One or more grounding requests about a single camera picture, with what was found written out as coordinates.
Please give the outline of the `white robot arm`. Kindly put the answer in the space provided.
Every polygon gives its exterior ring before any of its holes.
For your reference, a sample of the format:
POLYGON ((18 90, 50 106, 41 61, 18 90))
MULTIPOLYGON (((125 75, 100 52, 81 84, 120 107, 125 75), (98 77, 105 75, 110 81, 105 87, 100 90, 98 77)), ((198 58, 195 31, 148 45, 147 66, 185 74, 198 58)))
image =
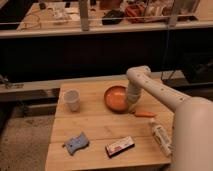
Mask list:
POLYGON ((154 81, 150 73, 148 66, 127 70, 126 99, 135 104, 144 89, 174 113, 170 171, 213 171, 213 102, 154 81))

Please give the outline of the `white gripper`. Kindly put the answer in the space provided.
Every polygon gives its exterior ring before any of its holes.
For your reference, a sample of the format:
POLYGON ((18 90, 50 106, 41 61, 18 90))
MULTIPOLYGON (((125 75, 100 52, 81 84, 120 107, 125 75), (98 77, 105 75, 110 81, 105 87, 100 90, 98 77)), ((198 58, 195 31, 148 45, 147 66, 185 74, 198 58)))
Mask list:
POLYGON ((129 83, 126 89, 126 100, 128 103, 135 104, 141 97, 141 87, 129 83))

